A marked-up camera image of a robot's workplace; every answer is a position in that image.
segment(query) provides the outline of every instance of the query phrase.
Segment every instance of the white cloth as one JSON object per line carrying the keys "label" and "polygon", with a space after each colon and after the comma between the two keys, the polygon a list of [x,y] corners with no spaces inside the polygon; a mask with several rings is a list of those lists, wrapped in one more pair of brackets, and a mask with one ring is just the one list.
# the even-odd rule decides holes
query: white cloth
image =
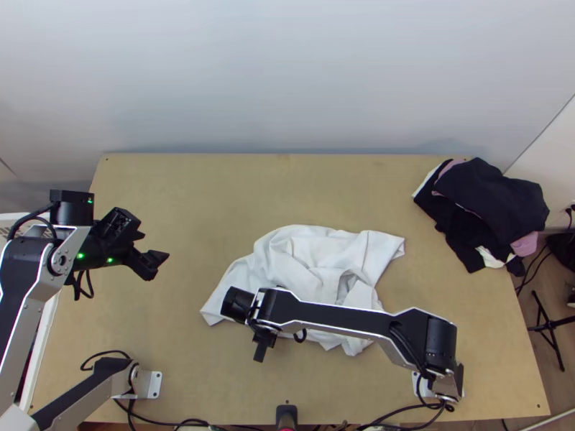
{"label": "white cloth", "polygon": [[[221,303],[230,286],[252,293],[281,286],[303,301],[383,310],[375,285],[390,261],[405,254],[404,241],[377,231],[349,233],[304,225],[276,229],[255,242],[252,254],[230,265],[202,307],[202,316],[209,325],[224,319]],[[309,330],[307,339],[326,350],[341,344],[350,356],[371,344],[318,330]]]}
{"label": "white cloth", "polygon": [[503,268],[505,264],[508,264],[515,258],[515,255],[513,253],[509,253],[509,255],[507,256],[507,261],[503,262],[494,258],[493,255],[491,254],[491,251],[489,251],[483,246],[476,247],[475,249],[479,252],[479,254],[481,254],[483,262],[485,263],[485,266],[488,268]]}

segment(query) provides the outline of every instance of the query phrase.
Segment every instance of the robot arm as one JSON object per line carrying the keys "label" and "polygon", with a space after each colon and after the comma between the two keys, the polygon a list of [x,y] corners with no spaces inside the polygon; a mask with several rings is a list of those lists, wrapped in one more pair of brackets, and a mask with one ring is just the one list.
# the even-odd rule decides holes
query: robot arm
{"label": "robot arm", "polygon": [[221,314],[254,331],[255,361],[263,361],[279,332],[317,329],[377,341],[391,362],[413,371],[414,390],[423,397],[450,402],[463,397],[464,367],[455,358],[457,327],[418,308],[390,314],[304,302],[281,288],[254,295],[230,287]]}
{"label": "robot arm", "polygon": [[50,199],[51,226],[14,238],[17,222],[0,255],[0,431],[70,430],[110,397],[155,398],[160,389],[161,373],[139,370],[130,358],[102,358],[92,376],[31,417],[14,404],[45,303],[73,283],[74,272],[124,264],[151,280],[169,257],[135,249],[144,234],[126,210],[94,223],[92,193],[52,190]]}

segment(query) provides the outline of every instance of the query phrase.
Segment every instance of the white panel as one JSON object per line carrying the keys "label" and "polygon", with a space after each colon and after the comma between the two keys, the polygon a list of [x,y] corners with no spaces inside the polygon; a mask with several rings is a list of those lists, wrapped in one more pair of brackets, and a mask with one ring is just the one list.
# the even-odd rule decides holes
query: white panel
{"label": "white panel", "polygon": [[0,2],[1,154],[475,154],[505,168],[575,91],[575,2]]}
{"label": "white panel", "polygon": [[546,227],[565,228],[569,224],[565,208],[575,204],[574,167],[575,98],[505,174],[541,184],[550,210]]}

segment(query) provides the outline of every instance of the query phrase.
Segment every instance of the wooden floor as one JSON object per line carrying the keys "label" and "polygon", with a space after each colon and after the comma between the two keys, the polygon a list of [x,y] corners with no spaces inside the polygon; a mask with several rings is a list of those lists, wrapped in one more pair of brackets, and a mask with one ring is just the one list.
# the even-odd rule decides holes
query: wooden floor
{"label": "wooden floor", "polygon": [[[515,285],[519,285],[520,279],[513,280]],[[543,263],[537,273],[537,277],[528,284],[521,294],[519,301],[523,310],[523,317],[527,326],[535,325],[537,318],[537,306],[531,296],[534,289],[545,306],[551,319],[557,320],[575,314],[573,308],[566,306],[566,299],[572,291],[571,285],[575,284],[575,274],[563,267],[554,256],[550,256]],[[531,333],[531,343],[535,351],[535,357],[539,365],[539,371],[545,385],[549,407],[552,414],[558,414],[575,407],[575,323],[565,325],[556,331],[557,341],[563,354],[563,362],[566,371],[561,372],[557,364],[555,352],[545,342],[541,335]],[[520,430],[528,425],[543,420],[544,417],[508,419],[506,420],[509,431]],[[160,431],[169,430],[166,427],[156,427],[154,425],[136,425],[138,431]],[[272,431],[273,427],[263,427],[265,431]],[[302,427],[303,431],[311,431],[313,427]],[[501,420],[487,420],[475,422],[439,422],[426,428],[429,431],[503,431]],[[110,424],[82,424],[80,431],[127,431],[127,425]],[[322,427],[321,431],[333,430],[332,427]],[[557,422],[539,428],[541,431],[572,431],[575,430],[575,414],[565,417]]]}

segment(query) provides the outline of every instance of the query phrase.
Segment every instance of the black cable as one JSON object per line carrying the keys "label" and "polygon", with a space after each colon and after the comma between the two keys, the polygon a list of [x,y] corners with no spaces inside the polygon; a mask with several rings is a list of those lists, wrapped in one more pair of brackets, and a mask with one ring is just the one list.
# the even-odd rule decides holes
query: black cable
{"label": "black cable", "polygon": [[445,399],[442,399],[440,402],[436,402],[436,403],[432,403],[429,404],[427,403],[423,397],[421,396],[421,392],[420,392],[420,383],[421,383],[421,379],[425,376],[426,379],[433,379],[434,376],[431,375],[427,370],[426,370],[426,366],[424,363],[421,363],[418,360],[418,357],[415,354],[415,351],[413,350],[413,346],[411,345],[411,342],[403,335],[403,333],[397,328],[397,326],[395,325],[391,325],[390,326],[390,334],[391,336],[397,340],[397,342],[399,344],[401,344],[404,349],[409,353],[409,356],[411,356],[411,360],[413,361],[413,363],[415,364],[415,366],[417,367],[417,369],[419,370],[419,377],[415,386],[415,393],[417,394],[419,401],[421,404],[415,404],[413,406],[407,406],[407,407],[402,407],[401,409],[397,409],[394,410],[391,413],[387,413],[384,416],[378,417],[375,421],[367,424],[367,425],[361,425],[357,428],[357,431],[363,431],[368,427],[376,427],[381,425],[381,423],[392,417],[395,416],[396,414],[402,413],[402,412],[406,412],[408,410],[412,410],[412,409],[421,409],[421,408],[428,408],[431,410],[438,410],[438,412],[436,413],[435,416],[433,416],[428,422],[426,422],[423,425],[418,425],[415,427],[398,427],[395,425],[388,425],[385,424],[384,427],[386,428],[391,428],[394,430],[400,430],[400,431],[415,431],[415,430],[422,430],[423,428],[428,427],[429,425],[433,424],[437,418],[439,416],[441,416],[441,414],[443,413],[444,410],[447,410],[448,412],[454,412],[455,408],[450,405],[447,404],[447,401]]}
{"label": "black cable", "polygon": [[135,413],[134,411],[130,411],[129,407],[124,406],[120,401],[118,401],[117,399],[114,399],[114,402],[116,404],[118,404],[118,407],[120,407],[122,410],[124,410],[126,413],[129,413],[129,415],[131,417],[135,417],[136,419],[139,419],[143,422],[152,424],[152,425],[159,425],[161,427],[209,427],[210,424],[205,421],[205,420],[200,420],[200,419],[195,419],[195,418],[190,418],[190,419],[186,419],[183,420],[182,422],[161,422],[158,420],[153,420],[147,417],[143,417],[140,414]]}
{"label": "black cable", "polygon": [[301,330],[301,337],[299,337],[297,333],[293,334],[293,339],[295,340],[296,343],[303,343],[307,337],[308,337],[308,330],[305,328]]}
{"label": "black cable", "polygon": [[547,249],[547,244],[545,244],[543,246],[543,248],[539,251],[539,253],[537,253],[537,256],[535,256],[535,258],[529,263],[529,266],[527,267],[527,269],[525,270],[525,275],[523,275],[523,279],[521,280],[521,284],[519,286],[517,286],[515,288],[515,291],[517,292],[517,296],[520,295],[521,291],[523,290],[523,287],[527,284],[530,283],[533,278],[531,278],[529,281],[527,281],[527,278],[529,276],[529,271],[531,270],[531,267],[533,266],[533,264],[537,261],[537,259],[539,259],[539,256],[541,256],[541,254],[543,254],[543,252]]}
{"label": "black cable", "polygon": [[[426,428],[426,427],[428,427],[429,425],[433,424],[433,423],[437,420],[437,418],[443,413],[443,411],[445,410],[446,405],[447,405],[447,403],[446,403],[446,401],[445,401],[444,399],[442,399],[441,402],[439,402],[439,403],[437,403],[437,404],[440,406],[438,412],[436,413],[435,416],[433,416],[429,421],[427,421],[427,422],[426,422],[425,424],[423,424],[423,425],[417,425],[417,426],[415,426],[415,427],[398,427],[398,426],[396,426],[396,425],[388,425],[388,424],[385,424],[385,425],[383,425],[383,427],[385,427],[385,428],[391,428],[391,429],[393,429],[393,430],[400,430],[400,431],[422,430],[423,428]],[[369,427],[377,427],[377,426],[380,426],[383,421],[385,421],[386,419],[389,419],[389,418],[392,417],[392,416],[395,416],[396,414],[403,413],[403,412],[406,412],[406,411],[408,411],[408,410],[422,409],[422,408],[425,408],[425,407],[426,407],[426,406],[423,405],[423,404],[415,404],[415,405],[413,405],[413,406],[402,407],[402,408],[400,408],[400,409],[394,410],[394,411],[391,412],[391,413],[387,413],[387,414],[385,414],[384,416],[378,417],[375,421],[373,421],[373,422],[371,422],[371,423],[369,423],[369,424],[359,426],[359,427],[357,428],[357,431],[363,431],[363,430],[365,430],[365,429],[367,429],[367,428],[369,428]]]}
{"label": "black cable", "polygon": [[[88,292],[82,289],[82,277],[86,273],[86,281],[88,282]],[[80,295],[87,297],[88,299],[92,299],[94,297],[94,288],[92,287],[92,279],[90,278],[90,270],[87,269],[85,271],[79,271],[78,277],[73,280],[72,287],[74,289],[74,300],[78,301],[80,299]]]}
{"label": "black cable", "polygon": [[432,379],[433,377],[427,371],[425,364],[419,361],[410,341],[405,337],[405,335],[403,335],[403,333],[397,328],[396,325],[390,325],[390,334],[409,353],[413,364],[419,371],[419,374],[424,376],[426,379]]}
{"label": "black cable", "polygon": [[232,427],[245,428],[246,430],[264,431],[262,428],[252,427],[250,425],[232,425]]}
{"label": "black cable", "polygon": [[[567,231],[569,231],[571,229],[571,225],[573,224],[573,210],[571,208],[567,208],[565,210],[565,212],[567,213],[567,215],[569,216],[569,226],[567,226]],[[537,267],[535,268],[535,272],[533,273],[533,275],[531,276],[531,278],[528,277],[529,275],[529,271],[531,269],[531,267],[533,266],[533,264],[535,263],[535,261],[537,261],[537,259],[539,259],[539,256],[541,256],[541,254],[543,254],[543,252],[545,251],[545,249],[547,249],[547,245],[545,244],[545,246],[543,246],[543,248],[539,251],[539,253],[537,253],[537,256],[535,256],[534,260],[531,261],[531,263],[529,263],[529,266],[527,267],[527,269],[525,270],[525,275],[523,276],[523,280],[521,280],[521,284],[519,286],[517,286],[515,288],[515,291],[517,292],[517,296],[520,295],[521,291],[523,290],[523,288],[531,283],[533,281],[533,279],[535,278],[535,275],[537,274],[537,271],[539,270],[539,268],[541,267],[541,264],[543,263],[543,261],[545,261],[545,259],[547,259],[552,252],[549,251],[549,253],[547,253],[539,262],[539,264],[537,265]]]}
{"label": "black cable", "polygon": [[36,211],[33,211],[30,214],[25,215],[24,217],[21,217],[18,220],[16,220],[16,223],[14,223],[12,225],[12,227],[10,228],[10,232],[8,232],[8,236],[6,237],[7,241],[14,239],[14,237],[16,236],[16,232],[18,232],[18,229],[20,229],[20,226],[22,226],[27,221],[31,221],[31,220],[38,220],[38,221],[41,221],[42,223],[44,223],[46,225],[46,227],[48,228],[48,230],[50,231],[50,233],[52,234],[52,236],[54,238],[57,238],[56,230],[54,229],[54,226],[45,218],[39,217],[40,214],[45,213],[46,211],[51,209],[51,207],[53,205],[54,204],[52,204],[52,203],[49,205],[46,205],[45,207],[42,207]]}
{"label": "black cable", "polygon": [[104,356],[104,355],[109,355],[111,353],[117,353],[119,355],[122,355],[123,357],[125,357],[126,359],[132,359],[130,358],[130,356],[128,355],[128,353],[124,352],[124,351],[119,351],[119,350],[110,350],[110,351],[103,351],[103,352],[98,352],[93,354],[92,356],[90,356],[88,359],[86,359],[82,365],[80,365],[80,370],[81,371],[91,371],[94,369],[94,366],[91,367],[86,367],[86,364],[88,362],[90,362],[92,359],[94,358],[99,358],[100,356]]}

